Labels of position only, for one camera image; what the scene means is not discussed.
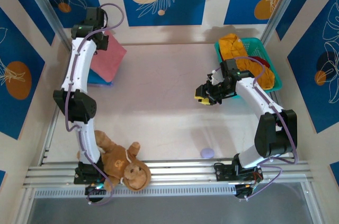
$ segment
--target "pink cloth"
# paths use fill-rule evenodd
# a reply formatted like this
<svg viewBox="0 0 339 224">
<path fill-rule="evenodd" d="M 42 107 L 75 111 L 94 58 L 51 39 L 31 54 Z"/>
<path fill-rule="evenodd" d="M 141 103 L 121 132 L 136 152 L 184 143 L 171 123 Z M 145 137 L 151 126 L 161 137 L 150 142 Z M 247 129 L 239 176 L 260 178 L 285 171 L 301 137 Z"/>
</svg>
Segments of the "pink cloth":
<svg viewBox="0 0 339 224">
<path fill-rule="evenodd" d="M 91 62 L 91 69 L 106 82 L 113 81 L 126 49 L 115 39 L 110 31 L 105 32 L 109 36 L 107 51 L 98 50 Z"/>
</svg>

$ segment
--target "small ball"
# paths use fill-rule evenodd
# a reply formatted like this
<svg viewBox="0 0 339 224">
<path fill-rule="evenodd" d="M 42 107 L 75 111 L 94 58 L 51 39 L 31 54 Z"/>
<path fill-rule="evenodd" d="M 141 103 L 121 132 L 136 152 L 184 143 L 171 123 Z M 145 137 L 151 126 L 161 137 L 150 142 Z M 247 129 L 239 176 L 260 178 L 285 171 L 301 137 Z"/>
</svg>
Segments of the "small ball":
<svg viewBox="0 0 339 224">
<path fill-rule="evenodd" d="M 210 159 L 214 157 L 214 151 L 211 148 L 202 149 L 200 155 L 204 159 Z"/>
</svg>

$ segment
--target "black bracket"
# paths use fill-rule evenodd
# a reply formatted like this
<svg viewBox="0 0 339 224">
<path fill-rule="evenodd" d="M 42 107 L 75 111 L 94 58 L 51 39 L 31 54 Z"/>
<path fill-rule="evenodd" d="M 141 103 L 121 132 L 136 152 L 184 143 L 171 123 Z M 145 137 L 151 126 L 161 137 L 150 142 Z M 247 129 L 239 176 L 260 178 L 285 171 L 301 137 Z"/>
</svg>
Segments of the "black bracket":
<svg viewBox="0 0 339 224">
<path fill-rule="evenodd" d="M 65 115 L 67 92 L 64 89 L 54 90 L 53 98 L 58 107 Z M 80 90 L 70 93 L 68 102 L 68 120 L 71 122 L 79 121 L 88 123 L 89 119 L 93 118 L 96 113 L 96 102 L 85 93 L 81 93 Z"/>
<path fill-rule="evenodd" d="M 263 180 L 261 168 L 242 168 L 239 162 L 239 154 L 234 156 L 232 164 L 225 165 L 223 163 L 215 163 L 214 169 L 216 171 L 217 182 L 222 181 L 238 181 L 244 184 L 235 185 L 236 197 L 244 199 L 250 196 L 253 192 L 252 181 L 255 186 Z"/>
<path fill-rule="evenodd" d="M 97 161 L 96 166 L 103 171 L 104 165 L 101 157 Z M 75 169 L 74 184 L 100 184 L 104 180 L 102 174 L 91 164 L 78 163 L 78 167 Z"/>
<path fill-rule="evenodd" d="M 94 196 L 94 195 L 106 195 L 106 190 L 105 189 L 97 189 L 96 186 L 88 186 L 85 188 L 85 195 L 87 196 Z M 102 200 L 102 197 L 95 197 L 95 198 L 91 198 L 89 197 L 89 200 L 93 203 L 98 202 L 100 200 Z"/>
<path fill-rule="evenodd" d="M 211 81 L 206 81 L 204 85 L 200 85 L 195 90 L 195 96 L 203 99 L 207 98 L 210 105 L 221 104 L 222 100 L 236 96 L 235 87 L 237 81 L 246 77 L 254 77 L 253 74 L 248 71 L 240 71 L 237 67 L 235 59 L 228 59 L 220 63 L 220 69 L 224 81 L 212 85 Z"/>
<path fill-rule="evenodd" d="M 283 110 L 280 114 L 287 125 L 295 146 L 297 147 L 298 132 L 296 113 L 293 110 Z M 254 138 L 254 145 L 260 156 L 264 158 L 292 152 L 292 146 L 286 131 L 283 127 L 281 131 L 276 131 L 276 125 L 282 127 L 282 123 L 276 114 L 266 113 L 260 116 Z"/>
<path fill-rule="evenodd" d="M 81 21 L 80 24 L 74 25 L 71 30 L 72 39 L 84 38 L 89 33 L 103 28 L 105 15 L 107 16 L 106 12 L 102 8 L 87 8 L 86 19 Z M 95 42 L 97 50 L 107 50 L 108 35 L 104 35 L 103 32 L 98 32 L 90 36 L 89 40 L 90 39 Z"/>
</svg>

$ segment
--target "plastic basket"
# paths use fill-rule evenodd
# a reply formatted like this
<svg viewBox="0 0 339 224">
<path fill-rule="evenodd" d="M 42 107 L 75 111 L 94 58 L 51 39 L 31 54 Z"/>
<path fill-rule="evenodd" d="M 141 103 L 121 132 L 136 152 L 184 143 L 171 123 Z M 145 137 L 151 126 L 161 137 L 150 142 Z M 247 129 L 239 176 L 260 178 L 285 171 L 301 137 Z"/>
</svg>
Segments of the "plastic basket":
<svg viewBox="0 0 339 224">
<path fill-rule="evenodd" d="M 278 73 L 275 70 L 275 67 L 272 64 L 271 59 L 269 58 L 269 55 L 267 54 L 263 44 L 261 41 L 257 38 L 243 38 L 241 39 L 243 42 L 243 45 L 247 51 L 248 56 L 259 56 L 263 59 L 265 59 L 271 66 L 271 70 L 275 75 L 275 80 L 274 80 L 274 86 L 272 89 L 265 90 L 265 92 L 269 93 L 271 91 L 277 91 L 282 88 L 282 81 L 280 80 L 280 77 Z M 214 44 L 214 47 L 216 49 L 217 55 L 218 55 L 218 60 L 219 62 L 222 62 L 221 54 L 220 54 L 220 48 L 219 48 L 219 41 L 217 41 Z"/>
</svg>

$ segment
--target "yellow cloth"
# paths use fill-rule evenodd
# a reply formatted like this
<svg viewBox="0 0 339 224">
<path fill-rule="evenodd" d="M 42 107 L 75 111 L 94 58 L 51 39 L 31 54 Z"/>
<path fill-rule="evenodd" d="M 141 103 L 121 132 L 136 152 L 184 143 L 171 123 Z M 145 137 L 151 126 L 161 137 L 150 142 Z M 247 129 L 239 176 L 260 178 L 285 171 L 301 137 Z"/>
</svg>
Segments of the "yellow cloth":
<svg viewBox="0 0 339 224">
<path fill-rule="evenodd" d="M 239 37 L 233 33 L 220 38 L 219 46 L 220 54 L 223 60 L 232 59 L 239 56 L 248 56 L 241 39 L 239 39 Z M 240 71 L 249 70 L 255 77 L 258 76 L 262 71 L 260 64 L 248 59 L 237 59 L 236 63 Z M 258 79 L 258 84 L 264 90 L 269 90 L 274 86 L 274 79 L 274 73 L 265 66 L 265 72 Z"/>
</svg>

